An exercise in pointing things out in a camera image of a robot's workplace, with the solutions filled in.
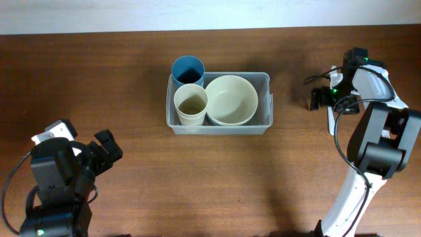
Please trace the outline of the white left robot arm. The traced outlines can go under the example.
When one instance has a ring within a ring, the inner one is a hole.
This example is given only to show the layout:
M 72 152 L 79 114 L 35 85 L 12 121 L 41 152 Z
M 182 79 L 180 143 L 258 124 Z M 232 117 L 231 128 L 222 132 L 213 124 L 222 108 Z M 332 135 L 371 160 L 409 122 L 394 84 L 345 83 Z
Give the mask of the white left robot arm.
M 123 156 L 110 130 L 95 138 L 89 144 L 51 138 L 31 150 L 37 186 L 27 197 L 21 236 L 88 235 L 95 179 Z

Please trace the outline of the white plastic spoon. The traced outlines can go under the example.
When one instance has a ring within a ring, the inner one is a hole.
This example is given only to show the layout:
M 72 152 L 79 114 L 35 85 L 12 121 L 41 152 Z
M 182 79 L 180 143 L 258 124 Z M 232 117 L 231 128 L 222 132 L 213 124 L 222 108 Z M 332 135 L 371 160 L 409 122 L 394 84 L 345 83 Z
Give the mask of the white plastic spoon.
M 328 131 L 331 136 L 334 135 L 334 126 L 335 126 L 335 117 L 332 107 L 327 107 L 327 115 L 328 115 Z

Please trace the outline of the blue plastic cup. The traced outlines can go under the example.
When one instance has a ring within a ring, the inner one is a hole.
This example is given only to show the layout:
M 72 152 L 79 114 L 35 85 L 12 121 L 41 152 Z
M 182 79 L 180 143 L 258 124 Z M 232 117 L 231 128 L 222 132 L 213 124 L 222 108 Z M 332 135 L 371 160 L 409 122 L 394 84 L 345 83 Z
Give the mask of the blue plastic cup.
M 173 63 L 172 75 L 176 89 L 185 84 L 197 84 L 204 87 L 205 66 L 197 57 L 185 55 Z

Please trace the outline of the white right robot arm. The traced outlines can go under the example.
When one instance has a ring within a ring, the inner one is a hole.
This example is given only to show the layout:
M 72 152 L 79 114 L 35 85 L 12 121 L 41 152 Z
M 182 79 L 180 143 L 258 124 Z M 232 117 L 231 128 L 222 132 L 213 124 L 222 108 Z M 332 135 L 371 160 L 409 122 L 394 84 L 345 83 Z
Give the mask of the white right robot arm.
M 409 161 L 420 112 L 399 98 L 388 76 L 383 62 L 354 47 L 344 53 L 342 66 L 321 74 L 329 86 L 311 91 L 310 109 L 327 108 L 329 133 L 349 167 L 333 207 L 312 236 L 354 236 L 376 192 Z

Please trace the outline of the beige plastic cup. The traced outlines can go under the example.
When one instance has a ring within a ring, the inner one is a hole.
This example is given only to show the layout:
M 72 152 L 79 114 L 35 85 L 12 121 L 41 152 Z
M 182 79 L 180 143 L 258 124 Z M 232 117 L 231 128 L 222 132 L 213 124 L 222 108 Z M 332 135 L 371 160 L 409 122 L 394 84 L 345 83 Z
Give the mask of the beige plastic cup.
M 206 117 L 206 114 L 202 114 L 199 117 L 187 118 L 182 115 L 178 115 L 182 126 L 202 126 Z
M 198 119 L 207 112 L 208 95 L 197 84 L 185 84 L 174 94 L 174 105 L 178 115 L 187 119 Z

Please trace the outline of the white plastic fork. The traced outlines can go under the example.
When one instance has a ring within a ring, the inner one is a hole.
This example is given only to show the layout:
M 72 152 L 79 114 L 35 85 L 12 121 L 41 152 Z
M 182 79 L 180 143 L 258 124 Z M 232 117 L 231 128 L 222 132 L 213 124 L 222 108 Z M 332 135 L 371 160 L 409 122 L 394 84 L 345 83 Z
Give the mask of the white plastic fork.
M 383 138 L 390 138 L 390 132 L 388 130 L 382 130 Z

